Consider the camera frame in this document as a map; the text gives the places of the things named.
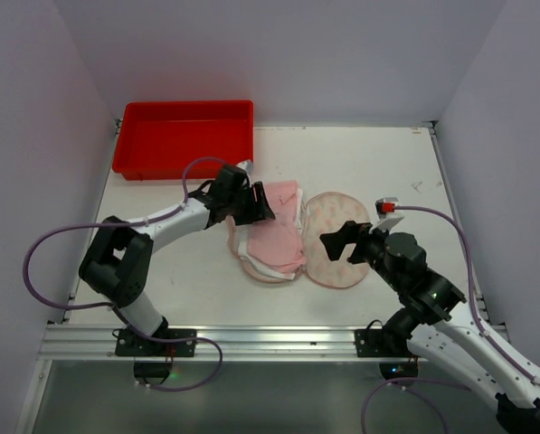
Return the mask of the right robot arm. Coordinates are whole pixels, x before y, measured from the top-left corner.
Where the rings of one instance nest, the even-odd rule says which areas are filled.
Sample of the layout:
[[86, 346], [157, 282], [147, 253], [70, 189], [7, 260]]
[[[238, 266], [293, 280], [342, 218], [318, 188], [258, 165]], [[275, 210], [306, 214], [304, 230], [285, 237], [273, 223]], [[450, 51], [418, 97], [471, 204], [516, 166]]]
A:
[[425, 250], [405, 232], [346, 222], [320, 235], [330, 260], [354, 247], [352, 264], [366, 263], [402, 305], [384, 325], [387, 345], [437, 364], [495, 410], [508, 433], [540, 433], [540, 366], [483, 319], [475, 301], [432, 270]]

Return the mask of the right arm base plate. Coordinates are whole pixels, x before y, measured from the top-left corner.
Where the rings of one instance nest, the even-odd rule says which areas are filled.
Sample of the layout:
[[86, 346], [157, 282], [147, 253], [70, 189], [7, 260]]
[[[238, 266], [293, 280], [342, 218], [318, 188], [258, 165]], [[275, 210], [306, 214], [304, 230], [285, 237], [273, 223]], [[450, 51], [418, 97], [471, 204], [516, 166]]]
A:
[[406, 340], [384, 328], [354, 331], [355, 352], [359, 358], [409, 358]]

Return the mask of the floral mesh laundry bag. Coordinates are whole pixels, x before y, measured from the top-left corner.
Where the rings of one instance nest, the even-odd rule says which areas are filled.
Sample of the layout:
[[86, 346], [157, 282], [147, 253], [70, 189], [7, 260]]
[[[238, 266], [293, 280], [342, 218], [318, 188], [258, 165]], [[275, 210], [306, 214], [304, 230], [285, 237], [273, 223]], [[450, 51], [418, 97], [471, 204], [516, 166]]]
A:
[[228, 247], [253, 278], [287, 283], [305, 273], [315, 283], [350, 288], [368, 267], [353, 266], [346, 247], [356, 243], [359, 226], [370, 222], [364, 205], [344, 193], [321, 193], [308, 201], [295, 182], [270, 186], [268, 204], [273, 220], [238, 226], [225, 219]]

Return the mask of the white bra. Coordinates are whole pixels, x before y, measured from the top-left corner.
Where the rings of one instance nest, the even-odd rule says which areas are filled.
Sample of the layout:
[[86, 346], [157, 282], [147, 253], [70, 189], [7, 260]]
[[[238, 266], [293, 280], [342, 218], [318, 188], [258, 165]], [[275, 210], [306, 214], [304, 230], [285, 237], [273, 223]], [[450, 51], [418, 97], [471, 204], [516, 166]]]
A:
[[266, 184], [275, 218], [237, 226], [228, 221], [230, 250], [260, 278], [292, 280], [306, 265], [302, 242], [303, 192], [294, 180]]

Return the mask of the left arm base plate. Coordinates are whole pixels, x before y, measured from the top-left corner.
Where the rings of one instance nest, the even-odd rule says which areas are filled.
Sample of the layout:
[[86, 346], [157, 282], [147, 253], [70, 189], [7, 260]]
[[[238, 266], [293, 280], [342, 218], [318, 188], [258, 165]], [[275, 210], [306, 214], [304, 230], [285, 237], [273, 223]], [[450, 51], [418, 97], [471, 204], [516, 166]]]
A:
[[197, 336], [195, 329], [167, 328], [153, 339], [135, 334], [128, 328], [114, 329], [117, 339], [115, 355], [119, 357], [182, 357], [194, 356]]

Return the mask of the pink bra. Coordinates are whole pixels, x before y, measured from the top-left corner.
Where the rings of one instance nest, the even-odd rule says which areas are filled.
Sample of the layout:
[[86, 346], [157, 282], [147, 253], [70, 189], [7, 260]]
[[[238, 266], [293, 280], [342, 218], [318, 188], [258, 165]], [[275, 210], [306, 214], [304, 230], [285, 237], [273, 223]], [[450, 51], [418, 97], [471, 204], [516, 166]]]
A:
[[251, 226], [247, 253], [272, 271], [293, 275], [306, 263], [300, 232], [302, 194], [298, 182], [265, 184], [264, 189], [275, 219]]

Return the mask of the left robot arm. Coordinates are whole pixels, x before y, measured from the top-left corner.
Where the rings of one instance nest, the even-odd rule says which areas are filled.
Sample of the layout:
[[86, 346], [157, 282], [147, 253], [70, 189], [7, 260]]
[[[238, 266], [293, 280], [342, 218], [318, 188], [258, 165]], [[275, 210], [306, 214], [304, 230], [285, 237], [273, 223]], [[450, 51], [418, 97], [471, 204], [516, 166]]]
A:
[[275, 219], [264, 184], [250, 179], [247, 165], [222, 165], [215, 178], [193, 191], [183, 175], [181, 202], [146, 217], [125, 221], [110, 216], [97, 224], [79, 278], [135, 333], [154, 342], [163, 339], [166, 319], [145, 294], [153, 254], [228, 217], [237, 226]]

